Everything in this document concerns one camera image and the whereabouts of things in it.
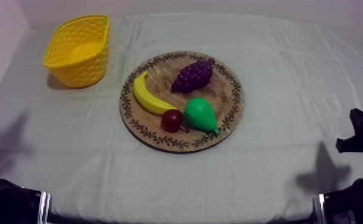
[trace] banana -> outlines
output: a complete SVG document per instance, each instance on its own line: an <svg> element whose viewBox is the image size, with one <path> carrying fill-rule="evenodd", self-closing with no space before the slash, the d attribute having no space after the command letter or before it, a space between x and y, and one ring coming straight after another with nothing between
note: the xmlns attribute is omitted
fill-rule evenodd
<svg viewBox="0 0 363 224"><path fill-rule="evenodd" d="M152 95L145 86L145 76L147 71L144 71L140 76L134 79L133 93L137 101L149 112L157 115L164 114L167 110L176 109L175 106Z"/></svg>

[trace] toy fruit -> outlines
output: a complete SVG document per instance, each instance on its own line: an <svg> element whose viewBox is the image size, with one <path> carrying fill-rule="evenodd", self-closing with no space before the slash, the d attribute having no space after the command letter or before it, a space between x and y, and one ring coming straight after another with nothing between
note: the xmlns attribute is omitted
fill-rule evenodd
<svg viewBox="0 0 363 224"><path fill-rule="evenodd" d="M134 79L133 93L137 101L146 110L153 114L162 115L167 110L176 109L175 106L153 96L145 86L145 76L147 71L144 71L139 77Z"/></svg>
<svg viewBox="0 0 363 224"><path fill-rule="evenodd" d="M189 93L205 87L212 77L212 65L215 60L210 58L205 61L197 61L180 71L172 84L173 92Z"/></svg>
<svg viewBox="0 0 363 224"><path fill-rule="evenodd" d="M179 110L168 110L162 114L161 126L167 132L177 132L183 123L183 114Z"/></svg>
<svg viewBox="0 0 363 224"><path fill-rule="evenodd" d="M219 130L216 128L214 110L206 99L195 98L190 100L184 109L184 116L192 126L219 134Z"/></svg>

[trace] table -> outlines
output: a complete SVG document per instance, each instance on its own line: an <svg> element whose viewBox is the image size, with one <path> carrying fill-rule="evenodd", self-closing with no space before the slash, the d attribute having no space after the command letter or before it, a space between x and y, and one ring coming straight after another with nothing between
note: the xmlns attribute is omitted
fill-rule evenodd
<svg viewBox="0 0 363 224"><path fill-rule="evenodd" d="M29 30L0 82L0 177L52 194L57 214L113 222L266 222L307 216L311 197L363 178L363 154L338 154L363 110L363 36L233 14L111 19L105 77L66 89L42 65L57 26ZM226 63L245 91L236 131L175 155L129 134L118 108L143 61L198 51Z"/></svg>

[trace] wooden plate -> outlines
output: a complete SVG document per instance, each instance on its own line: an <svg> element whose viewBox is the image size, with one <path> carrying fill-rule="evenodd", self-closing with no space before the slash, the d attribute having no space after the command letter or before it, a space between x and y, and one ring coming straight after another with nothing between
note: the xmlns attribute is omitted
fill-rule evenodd
<svg viewBox="0 0 363 224"><path fill-rule="evenodd" d="M197 52L171 52L151 58L141 64L126 80L120 97L120 113L129 131L152 148L171 153L192 153L212 147L235 130L244 110L244 92L237 76L222 62L215 60L210 83L189 94L170 92L180 70L198 60L212 58ZM190 129L168 133L161 128L161 117L147 112L133 95L133 81L143 71L148 71L146 86L156 97L169 102L184 112L188 100L207 99L217 118L220 134Z"/></svg>

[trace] yellow basket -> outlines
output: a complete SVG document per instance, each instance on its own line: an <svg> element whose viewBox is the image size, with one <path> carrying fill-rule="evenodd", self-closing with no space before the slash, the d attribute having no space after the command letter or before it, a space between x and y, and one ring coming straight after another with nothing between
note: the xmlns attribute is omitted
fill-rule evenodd
<svg viewBox="0 0 363 224"><path fill-rule="evenodd" d="M108 61L109 17L88 15L57 28L44 66L63 84L85 87L102 79Z"/></svg>

